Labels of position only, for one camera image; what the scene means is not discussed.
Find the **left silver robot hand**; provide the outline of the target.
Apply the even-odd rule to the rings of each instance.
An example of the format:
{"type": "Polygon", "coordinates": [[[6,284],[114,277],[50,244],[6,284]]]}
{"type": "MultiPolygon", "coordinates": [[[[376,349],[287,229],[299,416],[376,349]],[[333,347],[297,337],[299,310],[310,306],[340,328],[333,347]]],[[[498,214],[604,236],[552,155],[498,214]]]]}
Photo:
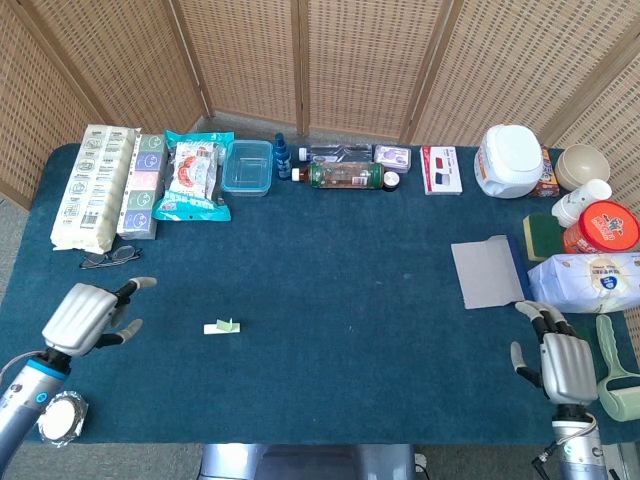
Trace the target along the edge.
{"type": "Polygon", "coordinates": [[[120,324],[121,316],[136,291],[156,284],[154,277],[136,277],[112,292],[77,283],[43,328],[45,344],[70,357],[80,357],[94,348],[126,343],[140,330],[142,319],[133,320],[115,333],[107,333],[107,330],[120,324]]]}

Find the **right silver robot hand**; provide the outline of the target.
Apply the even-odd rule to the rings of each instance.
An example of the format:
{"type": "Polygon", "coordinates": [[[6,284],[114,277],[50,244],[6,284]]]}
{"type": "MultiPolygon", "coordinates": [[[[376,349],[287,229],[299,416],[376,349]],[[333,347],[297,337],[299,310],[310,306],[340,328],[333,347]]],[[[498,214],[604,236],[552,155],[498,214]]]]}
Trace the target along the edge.
{"type": "Polygon", "coordinates": [[[540,353],[540,370],[529,367],[520,344],[510,345],[514,371],[544,391],[554,405],[588,406],[598,399],[591,347],[554,306],[531,300],[515,303],[534,329],[540,353]]]}

